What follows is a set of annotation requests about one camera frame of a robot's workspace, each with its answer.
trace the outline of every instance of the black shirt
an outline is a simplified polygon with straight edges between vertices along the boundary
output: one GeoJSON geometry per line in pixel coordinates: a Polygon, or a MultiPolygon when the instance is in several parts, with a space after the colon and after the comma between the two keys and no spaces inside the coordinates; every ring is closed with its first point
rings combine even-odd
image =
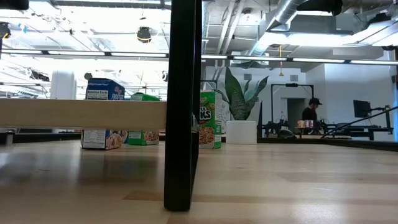
{"type": "Polygon", "coordinates": [[[318,120],[317,112],[313,109],[305,108],[302,113],[302,119],[316,121],[318,120]]]}

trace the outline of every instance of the potted plant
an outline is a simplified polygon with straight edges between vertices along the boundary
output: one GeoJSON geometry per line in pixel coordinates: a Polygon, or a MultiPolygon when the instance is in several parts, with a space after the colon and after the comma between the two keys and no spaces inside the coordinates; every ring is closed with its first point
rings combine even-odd
{"type": "Polygon", "coordinates": [[[226,142],[228,144],[256,144],[257,124],[255,121],[247,121],[253,109],[258,95],[266,87],[268,77],[258,81],[254,89],[249,90],[250,80],[245,84],[244,90],[238,80],[232,75],[231,70],[226,68],[225,92],[221,93],[223,100],[229,104],[229,111],[233,121],[226,122],[226,142]]]}

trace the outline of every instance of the ceiling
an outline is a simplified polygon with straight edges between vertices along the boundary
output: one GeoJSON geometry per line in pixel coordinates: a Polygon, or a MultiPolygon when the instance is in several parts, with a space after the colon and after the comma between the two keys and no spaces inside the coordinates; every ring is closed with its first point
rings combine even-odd
{"type": "MultiPolygon", "coordinates": [[[[39,49],[39,50],[80,50],[106,52],[169,52],[170,40],[170,1],[58,1],[42,0],[30,2],[27,11],[0,10],[0,21],[11,24],[12,36],[3,42],[4,49],[39,49]],[[140,27],[150,27],[152,41],[143,44],[137,39],[140,27]]],[[[223,18],[230,0],[215,0],[206,3],[203,50],[205,54],[214,54],[223,28],[223,18]]],[[[249,50],[257,40],[257,26],[263,15],[276,9],[278,0],[246,0],[244,14],[234,30],[234,38],[228,46],[227,54],[249,50]]],[[[343,11],[366,12],[390,5],[386,0],[348,0],[344,1],[343,11]]],[[[322,57],[329,55],[336,48],[304,47],[282,44],[269,47],[269,55],[294,57],[322,57]]],[[[78,77],[78,86],[85,86],[85,72],[92,72],[95,77],[107,77],[126,86],[161,86],[165,89],[162,72],[167,71],[167,61],[143,62],[137,60],[94,60],[73,59],[73,57],[39,58],[20,55],[2,55],[0,60],[0,82],[36,83],[29,78],[27,68],[51,77],[54,69],[72,68],[78,77]]],[[[301,68],[302,63],[290,63],[290,67],[301,68]]],[[[41,91],[38,97],[46,97],[43,88],[23,87],[29,91],[41,91]]],[[[84,97],[84,88],[80,98],[84,97]]],[[[5,88],[0,90],[4,96],[5,88]]]]}

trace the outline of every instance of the man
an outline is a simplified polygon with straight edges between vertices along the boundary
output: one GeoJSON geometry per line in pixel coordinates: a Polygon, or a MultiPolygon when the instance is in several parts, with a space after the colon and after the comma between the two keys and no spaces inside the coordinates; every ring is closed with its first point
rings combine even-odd
{"type": "Polygon", "coordinates": [[[318,98],[312,98],[308,104],[309,106],[303,110],[302,120],[313,120],[316,122],[318,120],[317,108],[322,105],[318,98]]]}

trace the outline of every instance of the frosted flakes box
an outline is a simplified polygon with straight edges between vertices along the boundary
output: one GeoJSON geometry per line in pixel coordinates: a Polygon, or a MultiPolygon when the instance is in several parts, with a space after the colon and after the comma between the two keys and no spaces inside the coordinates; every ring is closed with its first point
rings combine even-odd
{"type": "Polygon", "coordinates": [[[200,93],[199,148],[221,147],[221,94],[211,90],[200,93]]]}
{"type": "MultiPolygon", "coordinates": [[[[124,100],[124,87],[107,78],[88,80],[86,100],[124,100]]],[[[127,131],[85,129],[81,135],[83,149],[116,149],[127,139],[127,131]]]]}
{"type": "MultiPolygon", "coordinates": [[[[156,96],[151,96],[143,93],[135,93],[130,98],[131,101],[160,101],[156,96]]],[[[159,144],[159,132],[158,131],[129,131],[128,143],[130,145],[153,145],[159,144]]]]}

